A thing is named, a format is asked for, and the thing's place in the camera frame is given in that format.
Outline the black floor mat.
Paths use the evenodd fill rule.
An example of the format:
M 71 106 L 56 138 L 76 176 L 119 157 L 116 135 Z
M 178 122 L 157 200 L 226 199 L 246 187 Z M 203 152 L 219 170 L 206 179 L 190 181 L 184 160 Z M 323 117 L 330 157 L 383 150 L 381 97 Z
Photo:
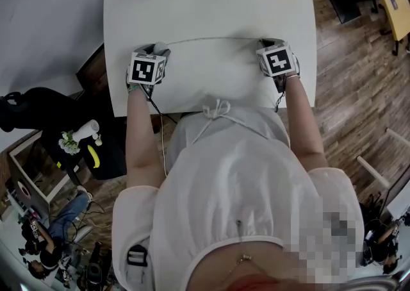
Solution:
M 361 16 L 356 0 L 330 0 L 340 23 L 345 24 Z

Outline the person's white dress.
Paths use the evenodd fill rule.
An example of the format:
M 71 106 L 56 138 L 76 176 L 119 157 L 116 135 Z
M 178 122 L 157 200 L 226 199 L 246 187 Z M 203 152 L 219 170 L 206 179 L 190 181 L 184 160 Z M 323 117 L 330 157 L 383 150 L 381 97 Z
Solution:
M 183 291 L 210 252 L 268 242 L 317 283 L 354 273 L 363 218 L 349 177 L 306 171 L 279 116 L 218 101 L 176 128 L 160 188 L 129 187 L 113 207 L 112 260 L 127 291 Z

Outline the white flower bunch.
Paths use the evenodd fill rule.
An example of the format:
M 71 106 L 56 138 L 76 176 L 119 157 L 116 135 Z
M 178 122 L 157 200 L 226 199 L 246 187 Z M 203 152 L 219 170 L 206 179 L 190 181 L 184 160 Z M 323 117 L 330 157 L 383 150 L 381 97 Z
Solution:
M 58 141 L 59 147 L 67 154 L 74 156 L 80 152 L 79 144 L 72 137 L 73 131 L 62 132 Z

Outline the yellow banana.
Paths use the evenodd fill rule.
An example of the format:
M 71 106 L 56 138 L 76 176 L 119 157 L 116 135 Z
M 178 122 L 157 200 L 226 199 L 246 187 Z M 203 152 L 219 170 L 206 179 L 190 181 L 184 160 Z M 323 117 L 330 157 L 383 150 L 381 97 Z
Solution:
M 97 169 L 100 167 L 100 159 L 96 153 L 96 151 L 94 150 L 94 148 L 91 145 L 87 145 L 87 149 L 90 153 L 90 155 L 92 156 L 93 160 L 94 160 L 94 169 Z

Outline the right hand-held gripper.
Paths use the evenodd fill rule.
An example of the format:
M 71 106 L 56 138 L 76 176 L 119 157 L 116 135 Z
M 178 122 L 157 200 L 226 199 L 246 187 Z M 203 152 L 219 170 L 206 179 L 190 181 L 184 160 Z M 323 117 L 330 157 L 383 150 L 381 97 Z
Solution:
M 283 39 L 259 39 L 256 56 L 260 71 L 273 79 L 278 92 L 285 91 L 288 76 L 294 74 L 300 76 L 300 63 L 289 43 Z

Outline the black office chair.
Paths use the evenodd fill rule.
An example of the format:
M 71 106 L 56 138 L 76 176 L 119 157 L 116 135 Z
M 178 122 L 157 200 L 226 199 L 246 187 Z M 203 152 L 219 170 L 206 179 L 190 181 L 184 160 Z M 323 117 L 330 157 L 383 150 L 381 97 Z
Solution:
M 90 120 L 99 124 L 102 145 L 96 146 L 88 137 L 79 142 L 80 152 L 71 156 L 58 145 L 62 132 L 77 131 Z M 106 96 L 81 96 L 75 100 L 49 88 L 32 88 L 25 93 L 12 92 L 0 96 L 0 129 L 36 129 L 42 132 L 41 143 L 54 162 L 66 157 L 70 167 L 81 160 L 97 180 L 108 180 L 126 174 L 126 124 L 116 118 Z M 94 169 L 94 160 L 87 145 L 91 145 L 100 159 Z

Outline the person's left forearm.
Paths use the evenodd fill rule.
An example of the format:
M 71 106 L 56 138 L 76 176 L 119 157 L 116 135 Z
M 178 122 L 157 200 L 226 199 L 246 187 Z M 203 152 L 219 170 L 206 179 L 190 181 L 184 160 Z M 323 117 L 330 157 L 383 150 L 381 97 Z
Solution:
M 160 188 L 165 180 L 147 98 L 139 86 L 131 89 L 127 99 L 126 169 L 128 188 Z

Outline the white vase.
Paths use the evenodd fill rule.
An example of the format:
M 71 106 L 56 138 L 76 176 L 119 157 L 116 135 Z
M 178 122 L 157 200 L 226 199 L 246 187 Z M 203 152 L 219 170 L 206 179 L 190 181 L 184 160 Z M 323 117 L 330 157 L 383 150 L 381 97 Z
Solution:
M 96 120 L 92 119 L 80 127 L 77 131 L 73 132 L 73 141 L 79 143 L 81 140 L 92 137 L 94 140 L 98 138 L 99 124 Z

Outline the white-framed side table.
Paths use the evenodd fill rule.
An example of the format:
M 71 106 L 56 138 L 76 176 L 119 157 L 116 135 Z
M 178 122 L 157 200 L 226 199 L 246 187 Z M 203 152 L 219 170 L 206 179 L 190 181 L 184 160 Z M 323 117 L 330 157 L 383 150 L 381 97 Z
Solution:
M 69 166 L 66 157 L 54 162 L 41 143 L 42 132 L 28 135 L 21 144 L 8 153 L 11 174 L 19 169 L 32 181 L 50 204 L 68 181 L 80 184 L 76 175 L 79 166 Z

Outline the white wooden frame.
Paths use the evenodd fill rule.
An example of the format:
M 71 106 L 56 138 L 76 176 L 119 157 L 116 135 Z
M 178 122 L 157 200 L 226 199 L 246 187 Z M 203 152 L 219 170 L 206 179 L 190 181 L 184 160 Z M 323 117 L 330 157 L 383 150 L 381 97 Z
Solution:
M 390 128 L 386 128 L 385 134 L 393 137 L 395 140 L 399 141 L 402 145 L 405 145 L 406 147 L 410 148 L 410 139 L 404 138 L 402 135 L 396 133 Z M 392 184 L 380 173 L 377 172 L 377 170 L 372 167 L 364 158 L 361 156 L 358 156 L 356 158 L 357 162 L 365 168 L 367 172 L 369 172 L 372 177 L 385 189 L 390 190 L 392 188 Z

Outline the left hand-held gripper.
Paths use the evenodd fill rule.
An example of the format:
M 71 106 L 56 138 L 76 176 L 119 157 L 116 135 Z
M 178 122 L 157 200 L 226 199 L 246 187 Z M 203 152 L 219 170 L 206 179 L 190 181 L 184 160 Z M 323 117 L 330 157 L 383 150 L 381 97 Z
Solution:
M 160 56 L 153 54 L 154 46 L 155 44 L 145 44 L 133 51 L 126 77 L 129 91 L 134 86 L 139 86 L 146 96 L 152 96 L 154 86 L 161 83 L 165 77 L 165 67 L 171 50 L 164 50 Z

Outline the person's right forearm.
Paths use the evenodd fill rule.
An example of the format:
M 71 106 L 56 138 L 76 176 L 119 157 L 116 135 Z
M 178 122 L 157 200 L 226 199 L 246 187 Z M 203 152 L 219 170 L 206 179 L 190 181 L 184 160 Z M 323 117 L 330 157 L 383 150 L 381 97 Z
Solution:
M 290 147 L 306 171 L 328 166 L 319 128 L 298 75 L 286 78 Z

